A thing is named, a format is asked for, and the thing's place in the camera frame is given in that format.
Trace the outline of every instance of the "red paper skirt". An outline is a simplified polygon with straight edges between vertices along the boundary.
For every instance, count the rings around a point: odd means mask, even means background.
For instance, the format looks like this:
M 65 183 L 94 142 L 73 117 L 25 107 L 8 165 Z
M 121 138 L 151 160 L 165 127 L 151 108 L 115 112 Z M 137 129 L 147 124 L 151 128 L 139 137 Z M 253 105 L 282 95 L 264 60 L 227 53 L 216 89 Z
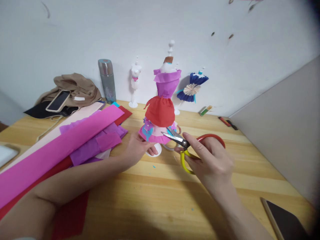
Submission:
M 155 96 L 147 102 L 145 108 L 148 105 L 145 116 L 152 124 L 159 127 L 169 127 L 173 124 L 175 119 L 174 106 L 170 98 Z

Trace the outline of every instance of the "gray thermos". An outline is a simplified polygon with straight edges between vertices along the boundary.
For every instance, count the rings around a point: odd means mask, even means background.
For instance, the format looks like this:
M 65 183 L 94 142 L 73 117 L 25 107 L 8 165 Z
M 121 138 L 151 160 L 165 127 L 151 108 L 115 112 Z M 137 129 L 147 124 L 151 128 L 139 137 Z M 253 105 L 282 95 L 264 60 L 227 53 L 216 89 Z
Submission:
M 98 65 L 104 94 L 106 96 L 107 102 L 109 104 L 112 104 L 113 102 L 117 101 L 112 62 L 109 59 L 99 59 Z

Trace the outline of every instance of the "marker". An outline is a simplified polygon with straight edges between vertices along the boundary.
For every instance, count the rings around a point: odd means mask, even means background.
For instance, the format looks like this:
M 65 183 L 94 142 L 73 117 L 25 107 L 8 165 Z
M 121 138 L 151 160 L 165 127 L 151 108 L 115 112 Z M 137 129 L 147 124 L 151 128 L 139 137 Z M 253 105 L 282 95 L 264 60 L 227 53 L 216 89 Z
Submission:
M 226 122 L 226 120 L 224 120 L 224 118 L 223 117 L 218 117 L 220 120 L 221 120 L 221 122 L 223 122 L 225 125 L 227 125 L 228 127 L 231 127 L 231 124 L 230 123 L 228 123 L 228 122 Z
M 233 125 L 233 123 L 232 123 L 230 120 L 227 120 L 227 122 L 231 124 L 231 127 L 232 127 L 234 130 L 238 130 L 238 128 L 237 128 L 235 125 Z

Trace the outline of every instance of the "yellow scissor handle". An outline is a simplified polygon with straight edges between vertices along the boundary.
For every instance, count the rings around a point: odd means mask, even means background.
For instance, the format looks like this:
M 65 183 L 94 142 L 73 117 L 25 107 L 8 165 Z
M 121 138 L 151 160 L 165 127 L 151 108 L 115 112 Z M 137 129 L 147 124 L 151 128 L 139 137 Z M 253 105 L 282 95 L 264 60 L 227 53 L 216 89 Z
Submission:
M 187 173 L 190 173 L 190 174 L 195 175 L 195 173 L 194 173 L 193 171 L 189 170 L 189 169 L 186 167 L 186 162 L 185 162 L 185 159 L 184 159 L 184 155 L 187 155 L 188 157 L 191 157 L 191 158 L 193 158 L 193 159 L 200 159 L 200 158 L 198 158 L 197 156 L 189 153 L 188 150 L 185 150 L 185 151 L 181 151 L 181 152 L 180 152 L 180 161 L 181 161 L 182 168 L 183 168 Z

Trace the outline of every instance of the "scissors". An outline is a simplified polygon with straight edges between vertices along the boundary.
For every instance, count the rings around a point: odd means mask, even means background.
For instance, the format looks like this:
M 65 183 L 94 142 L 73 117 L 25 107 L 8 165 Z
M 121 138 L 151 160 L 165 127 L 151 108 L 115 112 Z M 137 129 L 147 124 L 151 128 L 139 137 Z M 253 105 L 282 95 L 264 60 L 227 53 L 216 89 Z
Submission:
M 173 131 L 171 128 L 167 127 L 167 131 L 170 132 L 170 134 L 168 133 L 164 133 L 164 132 L 161 132 L 164 136 L 170 138 L 171 140 L 175 141 L 176 143 L 178 143 L 179 145 L 181 145 L 181 147 L 183 148 L 183 151 L 180 152 L 180 161 L 181 161 L 181 165 L 182 165 L 182 168 L 187 172 L 187 173 L 190 173 L 190 174 L 195 174 L 193 171 L 189 170 L 187 167 L 186 167 L 186 163 L 185 163 L 185 155 L 187 155 L 188 157 L 191 157 L 193 159 L 200 159 L 198 158 L 197 156 L 191 154 L 188 152 L 188 147 L 190 147 L 190 143 L 185 140 L 183 137 L 181 137 L 178 133 L 176 133 L 175 131 Z M 205 135 L 202 135 L 200 137 L 197 138 L 197 140 L 199 142 L 201 142 L 203 139 L 207 138 L 207 137 L 213 137 L 215 139 L 217 139 L 221 145 L 226 148 L 226 145 L 224 143 L 224 141 L 222 140 L 221 137 L 219 137 L 218 135 L 215 135 L 215 134 L 205 134 Z

